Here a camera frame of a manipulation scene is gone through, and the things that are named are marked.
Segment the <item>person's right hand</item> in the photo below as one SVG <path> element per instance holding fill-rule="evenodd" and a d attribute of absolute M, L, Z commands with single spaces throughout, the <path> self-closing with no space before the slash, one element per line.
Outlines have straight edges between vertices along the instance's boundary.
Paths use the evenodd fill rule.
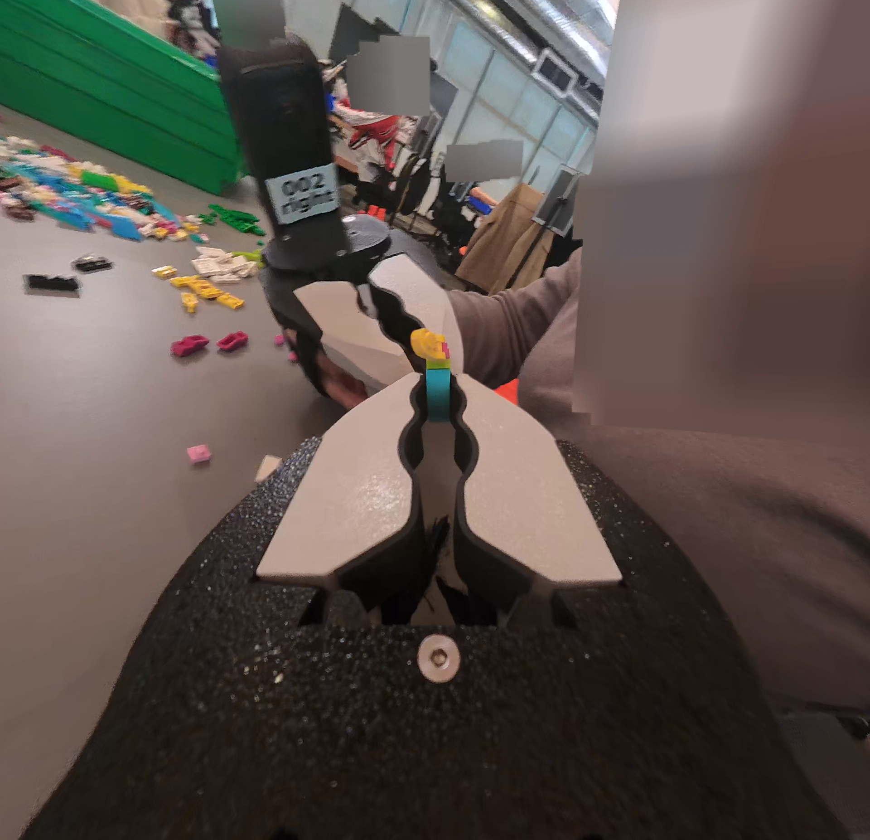
<path fill-rule="evenodd" d="M 342 367 L 318 353 L 319 382 L 324 394 L 339 404 L 345 411 L 352 410 L 369 397 L 364 383 L 348 374 Z"/>

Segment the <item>lego butterfly wing assembly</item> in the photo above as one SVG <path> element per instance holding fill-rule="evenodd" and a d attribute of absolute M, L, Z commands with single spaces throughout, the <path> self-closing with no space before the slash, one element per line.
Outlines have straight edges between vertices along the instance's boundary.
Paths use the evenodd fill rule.
<path fill-rule="evenodd" d="M 411 350 L 425 363 L 428 419 L 451 419 L 451 354 L 443 334 L 421 327 L 410 336 Z"/>

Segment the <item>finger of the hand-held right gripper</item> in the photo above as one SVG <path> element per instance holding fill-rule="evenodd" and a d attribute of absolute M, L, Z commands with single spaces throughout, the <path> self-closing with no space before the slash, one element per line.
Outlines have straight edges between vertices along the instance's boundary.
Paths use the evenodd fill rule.
<path fill-rule="evenodd" d="M 377 320 L 412 359 L 411 332 L 424 327 L 445 336 L 454 374 L 464 372 L 464 345 L 448 292 L 409 256 L 382 259 L 368 276 Z"/>
<path fill-rule="evenodd" d="M 325 392 L 323 363 L 353 379 L 366 393 L 395 384 L 420 389 L 420 374 L 400 345 L 364 311 L 358 289 L 345 281 L 320 281 L 293 294 L 294 350 L 316 387 Z"/>

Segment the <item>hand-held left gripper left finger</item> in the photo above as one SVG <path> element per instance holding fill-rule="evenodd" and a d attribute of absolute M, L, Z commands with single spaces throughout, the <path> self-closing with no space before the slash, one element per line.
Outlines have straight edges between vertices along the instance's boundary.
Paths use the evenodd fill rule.
<path fill-rule="evenodd" d="M 415 372 L 324 434 L 257 566 L 262 581 L 357 588 L 414 521 L 414 466 L 399 443 L 419 416 Z"/>

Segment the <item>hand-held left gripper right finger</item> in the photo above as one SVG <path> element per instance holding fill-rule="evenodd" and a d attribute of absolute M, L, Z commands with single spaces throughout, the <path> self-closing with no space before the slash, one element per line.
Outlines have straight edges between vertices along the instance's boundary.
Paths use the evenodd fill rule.
<path fill-rule="evenodd" d="M 464 480 L 474 539 L 498 552 L 531 588 L 615 585 L 619 567 L 552 434 L 526 411 L 456 377 L 476 460 Z"/>

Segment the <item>black office chair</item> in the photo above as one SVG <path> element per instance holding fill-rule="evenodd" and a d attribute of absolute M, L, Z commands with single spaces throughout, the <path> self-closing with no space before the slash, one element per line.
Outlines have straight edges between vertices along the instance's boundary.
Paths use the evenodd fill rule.
<path fill-rule="evenodd" d="M 412 153 L 392 182 L 391 191 L 388 191 L 389 215 L 417 213 L 432 178 L 432 157 Z"/>

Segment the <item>white lego plates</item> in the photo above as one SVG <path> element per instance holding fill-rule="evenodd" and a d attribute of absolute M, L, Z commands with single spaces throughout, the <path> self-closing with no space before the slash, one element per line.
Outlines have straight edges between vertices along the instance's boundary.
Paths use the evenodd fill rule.
<path fill-rule="evenodd" d="M 212 247 L 198 247 L 198 255 L 191 259 L 196 273 L 215 284 L 230 284 L 256 277 L 260 265 L 245 258 L 235 257 L 232 252 Z"/>

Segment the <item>green lego plates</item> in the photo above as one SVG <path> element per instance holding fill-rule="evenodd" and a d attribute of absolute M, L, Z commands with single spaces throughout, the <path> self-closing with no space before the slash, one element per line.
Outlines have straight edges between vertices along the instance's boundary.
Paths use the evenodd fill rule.
<path fill-rule="evenodd" d="M 221 204 L 209 204 L 208 211 L 198 215 L 198 219 L 204 225 L 215 225 L 221 222 L 239 233 L 251 234 L 258 238 L 266 236 L 257 216 Z"/>

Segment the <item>pile of mixed lego bricks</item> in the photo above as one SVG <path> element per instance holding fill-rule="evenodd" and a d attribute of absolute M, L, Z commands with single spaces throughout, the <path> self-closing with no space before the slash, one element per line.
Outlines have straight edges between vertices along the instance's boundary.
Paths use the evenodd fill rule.
<path fill-rule="evenodd" d="M 43 215 L 77 232 L 208 243 L 198 217 L 175 215 L 146 185 L 16 136 L 1 138 L 1 205 L 22 222 Z"/>

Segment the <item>stack of green bins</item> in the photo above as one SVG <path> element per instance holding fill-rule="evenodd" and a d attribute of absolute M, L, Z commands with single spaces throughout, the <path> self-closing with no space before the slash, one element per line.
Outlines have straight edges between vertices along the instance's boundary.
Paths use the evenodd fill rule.
<path fill-rule="evenodd" d="M 208 193 L 247 173 L 216 71 L 93 0 L 1 0 L 1 102 Z"/>

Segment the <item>beige coat on rack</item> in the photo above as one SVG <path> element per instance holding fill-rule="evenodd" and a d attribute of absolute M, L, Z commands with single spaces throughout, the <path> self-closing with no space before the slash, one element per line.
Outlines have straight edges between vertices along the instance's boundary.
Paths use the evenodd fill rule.
<path fill-rule="evenodd" d="M 487 294 L 538 280 L 553 241 L 553 232 L 533 219 L 543 197 L 528 184 L 516 185 L 482 219 L 455 276 Z"/>

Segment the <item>person's right forearm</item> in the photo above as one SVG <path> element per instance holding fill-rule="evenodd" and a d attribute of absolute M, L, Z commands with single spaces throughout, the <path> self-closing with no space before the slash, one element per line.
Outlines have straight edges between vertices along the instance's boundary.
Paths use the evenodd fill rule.
<path fill-rule="evenodd" d="M 448 291 L 463 347 L 463 369 L 487 388 L 519 377 L 532 349 L 543 339 L 580 284 L 582 250 L 520 289 L 481 295 Z"/>

